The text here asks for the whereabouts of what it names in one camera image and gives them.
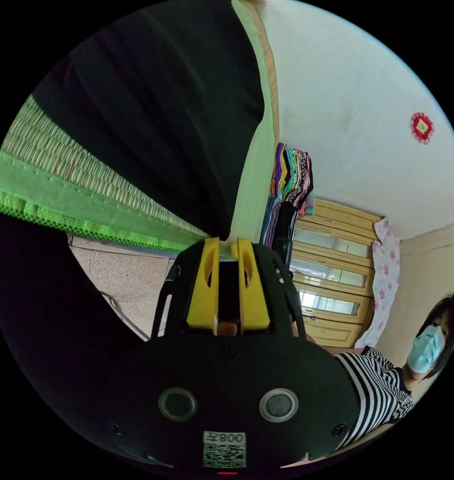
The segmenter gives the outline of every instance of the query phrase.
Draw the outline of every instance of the black hair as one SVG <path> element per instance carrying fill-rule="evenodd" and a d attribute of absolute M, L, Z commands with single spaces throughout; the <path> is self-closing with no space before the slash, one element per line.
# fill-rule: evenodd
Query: black hair
<path fill-rule="evenodd" d="M 442 353 L 439 355 L 438 360 L 433 367 L 433 369 L 426 375 L 424 378 L 429 379 L 434 375 L 437 375 L 447 363 L 450 354 L 452 353 L 454 347 L 454 293 L 451 293 L 445 296 L 440 302 L 435 305 L 435 307 L 430 311 L 423 323 L 422 327 L 418 331 L 416 337 L 418 337 L 429 325 L 432 325 L 432 322 L 441 317 L 445 312 L 447 312 L 447 324 L 448 324 L 448 335 L 445 340 L 445 347 Z"/>

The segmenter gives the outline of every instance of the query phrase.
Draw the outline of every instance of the yellow clamp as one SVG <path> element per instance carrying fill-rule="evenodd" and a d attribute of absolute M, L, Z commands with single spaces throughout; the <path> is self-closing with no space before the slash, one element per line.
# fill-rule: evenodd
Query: yellow clamp
<path fill-rule="evenodd" d="M 211 330 L 213 335 L 217 334 L 219 261 L 220 239 L 206 239 L 187 315 L 190 328 Z"/>
<path fill-rule="evenodd" d="M 270 318 L 252 242 L 239 238 L 231 251 L 238 260 L 242 334 L 245 331 L 265 330 L 270 325 Z"/>
<path fill-rule="evenodd" d="M 252 242 L 239 238 L 231 253 L 238 260 L 241 332 L 265 330 L 270 319 Z M 205 240 L 187 315 L 190 328 L 210 330 L 213 335 L 217 334 L 219 261 L 220 239 Z"/>

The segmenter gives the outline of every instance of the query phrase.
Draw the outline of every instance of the face mask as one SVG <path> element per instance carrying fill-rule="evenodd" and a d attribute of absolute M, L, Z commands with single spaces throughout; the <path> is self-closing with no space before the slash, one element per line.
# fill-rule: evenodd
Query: face mask
<path fill-rule="evenodd" d="M 445 339 L 439 326 L 429 325 L 414 341 L 407 365 L 416 373 L 427 373 L 442 353 Z"/>

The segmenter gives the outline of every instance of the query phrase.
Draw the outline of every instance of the woven mat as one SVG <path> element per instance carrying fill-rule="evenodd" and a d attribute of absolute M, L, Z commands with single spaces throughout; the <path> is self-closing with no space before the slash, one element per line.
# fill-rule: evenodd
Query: woven mat
<path fill-rule="evenodd" d="M 257 57 L 265 113 L 250 145 L 231 235 L 260 238 L 275 147 L 278 99 L 275 65 L 254 5 L 232 0 Z M 207 237 L 154 202 L 72 140 L 29 97 L 0 151 L 0 211 L 82 237 L 180 252 Z"/>

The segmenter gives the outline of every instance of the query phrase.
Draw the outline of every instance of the person's leg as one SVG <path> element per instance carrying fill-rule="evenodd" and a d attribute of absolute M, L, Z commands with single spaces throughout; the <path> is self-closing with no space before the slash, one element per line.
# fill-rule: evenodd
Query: person's leg
<path fill-rule="evenodd" d="M 98 391 L 118 356 L 143 341 L 88 279 L 65 233 L 0 213 L 0 327 L 48 406 L 115 451 L 93 420 Z"/>

